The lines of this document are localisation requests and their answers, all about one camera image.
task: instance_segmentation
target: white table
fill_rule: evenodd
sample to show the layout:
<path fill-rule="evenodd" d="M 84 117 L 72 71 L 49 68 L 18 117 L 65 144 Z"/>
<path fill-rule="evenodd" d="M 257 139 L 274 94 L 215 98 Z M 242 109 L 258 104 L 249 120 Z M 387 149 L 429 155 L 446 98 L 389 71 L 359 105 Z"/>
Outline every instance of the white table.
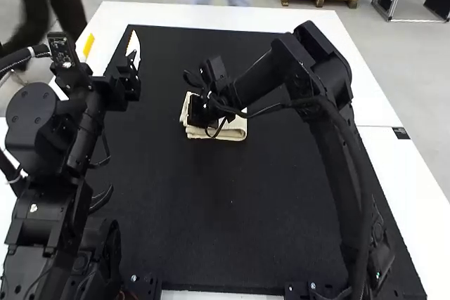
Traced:
<path fill-rule="evenodd" d="M 391 126 L 398 116 L 373 78 L 334 11 L 103 2 L 79 38 L 96 40 L 87 60 L 102 75 L 128 24 L 256 32 L 292 31 L 312 20 L 348 60 L 353 73 L 355 121 L 429 300 L 448 298 L 450 204 L 410 140 L 398 140 Z M 0 146 L 6 123 L 0 119 Z M 0 184 L 5 181 L 0 174 Z M 6 235 L 15 201 L 11 189 L 0 189 L 0 237 Z M 0 247 L 0 260 L 6 246 Z M 164 291 L 164 300 L 268 299 L 279 296 Z"/>

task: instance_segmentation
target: black mat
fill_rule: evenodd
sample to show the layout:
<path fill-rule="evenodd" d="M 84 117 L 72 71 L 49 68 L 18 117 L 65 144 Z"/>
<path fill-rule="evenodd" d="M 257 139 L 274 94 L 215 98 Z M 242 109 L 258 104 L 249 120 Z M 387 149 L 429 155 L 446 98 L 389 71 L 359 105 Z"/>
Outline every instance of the black mat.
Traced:
<path fill-rule="evenodd" d="M 112 161 L 88 177 L 97 191 L 115 184 L 99 214 L 120 223 L 124 277 L 152 271 L 164 288 L 264 294 L 282 294 L 291 280 L 344 283 L 326 174 L 293 111 L 251 120 L 242 143 L 191 141 L 179 123 L 184 68 L 221 55 L 237 76 L 276 34 L 133 28 L 143 54 L 141 101 L 107 116 Z M 257 106 L 286 95 L 279 89 Z M 390 282 L 400 294 L 424 294 L 381 188 L 374 194 L 397 243 Z M 381 299 L 396 299 L 391 291 Z"/>

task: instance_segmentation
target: floor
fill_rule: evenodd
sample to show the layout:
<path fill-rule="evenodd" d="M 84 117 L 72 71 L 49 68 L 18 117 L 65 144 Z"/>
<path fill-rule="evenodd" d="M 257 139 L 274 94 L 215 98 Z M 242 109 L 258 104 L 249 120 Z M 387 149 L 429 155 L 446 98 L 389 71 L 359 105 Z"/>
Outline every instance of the floor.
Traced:
<path fill-rule="evenodd" d="M 82 0 L 90 18 L 104 0 Z M 111 0 L 183 3 L 187 0 Z M 400 0 L 397 18 L 430 19 L 423 0 Z M 214 0 L 225 5 L 225 0 Z M 253 0 L 253 6 L 281 7 L 279 0 Z M 19 0 L 0 0 L 0 41 L 5 41 L 20 19 Z M 290 8 L 314 8 L 308 1 Z M 404 123 L 421 155 L 450 200 L 450 24 L 386 23 L 373 9 L 371 0 L 360 0 L 357 10 L 326 3 L 337 11 L 354 43 L 392 106 Z M 58 29 L 54 20 L 52 29 Z M 27 79 L 49 79 L 48 61 L 33 64 Z M 10 81 L 0 91 L 0 116 L 5 102 L 19 85 Z"/>

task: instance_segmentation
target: beige towel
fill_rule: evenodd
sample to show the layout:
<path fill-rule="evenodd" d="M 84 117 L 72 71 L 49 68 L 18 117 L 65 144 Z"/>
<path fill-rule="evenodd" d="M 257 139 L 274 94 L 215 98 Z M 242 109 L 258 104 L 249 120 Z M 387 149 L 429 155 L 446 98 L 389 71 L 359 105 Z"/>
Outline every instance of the beige towel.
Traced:
<path fill-rule="evenodd" d="M 188 107 L 189 99 L 191 95 L 197 95 L 188 91 L 184 98 L 183 109 L 181 109 L 180 122 L 186 128 L 186 134 L 188 138 L 210 138 L 203 128 L 188 125 Z M 214 135 L 217 130 L 213 128 L 208 129 L 210 135 Z M 217 135 L 216 139 L 225 141 L 243 141 L 247 137 L 247 120 L 242 117 L 236 116 L 231 123 L 225 122 L 224 127 Z"/>

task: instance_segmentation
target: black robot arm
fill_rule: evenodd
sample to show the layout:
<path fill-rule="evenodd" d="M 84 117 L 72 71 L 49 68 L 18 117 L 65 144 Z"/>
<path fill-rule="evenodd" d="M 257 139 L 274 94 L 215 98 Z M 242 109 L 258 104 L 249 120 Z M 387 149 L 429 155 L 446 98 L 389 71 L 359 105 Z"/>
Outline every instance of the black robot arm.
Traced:
<path fill-rule="evenodd" d="M 220 57 L 200 65 L 200 76 L 185 72 L 200 88 L 191 96 L 188 123 L 217 128 L 218 119 L 252 118 L 291 107 L 309 125 L 325 164 L 342 236 L 341 252 L 349 271 L 352 299 L 371 299 L 382 287 L 394 260 L 392 243 L 372 197 L 352 109 L 348 62 L 312 22 L 275 39 L 247 72 L 230 78 Z M 259 112 L 241 110 L 284 84 L 290 102 Z"/>
<path fill-rule="evenodd" d="M 33 83 L 14 95 L 6 111 L 6 149 L 20 166 L 15 169 L 2 153 L 0 169 L 20 185 L 12 185 L 18 199 L 6 236 L 0 299 L 114 299 L 121 286 L 119 227 L 89 216 L 113 188 L 93 197 L 85 176 L 108 161 L 91 163 L 99 137 L 109 151 L 106 113 L 125 111 L 129 101 L 139 99 L 136 52 L 93 77 L 65 34 L 50 34 L 49 46 L 51 70 L 68 100 L 60 100 L 47 84 Z M 50 55 L 44 45 L 39 50 Z M 14 67 L 27 51 L 0 65 Z"/>

